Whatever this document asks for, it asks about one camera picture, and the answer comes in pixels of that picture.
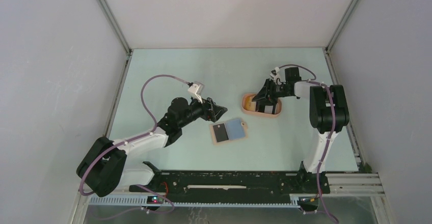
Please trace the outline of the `white credit card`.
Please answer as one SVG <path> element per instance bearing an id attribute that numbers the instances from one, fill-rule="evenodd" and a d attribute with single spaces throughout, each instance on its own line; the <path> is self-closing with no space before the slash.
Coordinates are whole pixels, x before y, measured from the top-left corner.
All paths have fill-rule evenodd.
<path id="1" fill-rule="evenodd" d="M 278 106 L 277 105 L 272 105 L 272 106 L 266 105 L 264 107 L 264 113 L 265 114 L 276 115 L 276 114 L 279 113 Z"/>

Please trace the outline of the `gold credit card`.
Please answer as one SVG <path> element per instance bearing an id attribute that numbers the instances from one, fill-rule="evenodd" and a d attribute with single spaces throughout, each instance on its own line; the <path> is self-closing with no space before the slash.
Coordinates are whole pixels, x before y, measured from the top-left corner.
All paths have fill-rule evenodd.
<path id="1" fill-rule="evenodd" d="M 255 96 L 251 95 L 251 96 L 247 96 L 245 98 L 245 104 L 244 104 L 244 109 L 247 111 L 256 111 L 256 102 L 253 101 L 253 98 Z"/>

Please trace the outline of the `black credit card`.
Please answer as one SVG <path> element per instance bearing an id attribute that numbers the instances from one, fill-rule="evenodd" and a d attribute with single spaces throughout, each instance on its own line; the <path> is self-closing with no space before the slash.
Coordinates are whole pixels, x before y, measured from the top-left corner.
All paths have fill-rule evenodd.
<path id="1" fill-rule="evenodd" d="M 215 124 L 212 126 L 212 129 L 216 143 L 225 142 L 229 139 L 228 132 L 224 123 Z"/>

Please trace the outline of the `beige leather card holder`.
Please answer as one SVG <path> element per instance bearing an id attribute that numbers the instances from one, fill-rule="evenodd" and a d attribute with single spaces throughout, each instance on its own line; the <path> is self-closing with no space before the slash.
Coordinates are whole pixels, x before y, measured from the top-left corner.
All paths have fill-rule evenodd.
<path id="1" fill-rule="evenodd" d="M 229 139 L 225 142 L 216 143 L 215 139 L 214 139 L 212 126 L 215 124 L 221 124 L 221 123 L 225 124 Z M 210 135 L 211 135 L 212 143 L 214 145 L 231 143 L 234 141 L 243 140 L 243 139 L 248 138 L 248 125 L 242 118 L 234 118 L 234 119 L 223 121 L 223 122 L 217 122 L 215 124 L 209 125 Z"/>

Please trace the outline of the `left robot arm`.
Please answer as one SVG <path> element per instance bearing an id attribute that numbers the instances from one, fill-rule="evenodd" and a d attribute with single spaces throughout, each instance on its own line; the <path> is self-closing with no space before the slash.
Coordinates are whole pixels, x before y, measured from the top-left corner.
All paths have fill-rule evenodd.
<path id="1" fill-rule="evenodd" d="M 144 154 L 167 147 L 182 136 L 182 128 L 197 119 L 217 122 L 227 108 L 211 99 L 178 97 L 172 100 L 156 129 L 126 139 L 98 138 L 76 169 L 80 185 L 91 193 L 104 197 L 118 187 L 142 185 L 148 191 L 160 188 L 161 178 L 156 168 L 144 161 Z"/>

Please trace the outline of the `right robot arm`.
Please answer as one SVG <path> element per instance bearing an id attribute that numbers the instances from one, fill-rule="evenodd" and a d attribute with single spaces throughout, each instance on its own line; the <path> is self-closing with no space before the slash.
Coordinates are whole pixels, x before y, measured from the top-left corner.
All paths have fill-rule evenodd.
<path id="1" fill-rule="evenodd" d="M 309 121 L 314 128 L 311 149 L 301 163 L 304 174 L 296 179 L 297 188 L 310 192 L 317 185 L 316 178 L 325 171 L 330 148 L 341 130 L 348 125 L 350 117 L 342 85 L 327 85 L 317 82 L 317 76 L 303 79 L 302 66 L 287 64 L 274 68 L 263 87 L 254 96 L 246 99 L 250 111 L 277 115 L 281 107 L 280 98 L 294 97 L 309 102 Z"/>

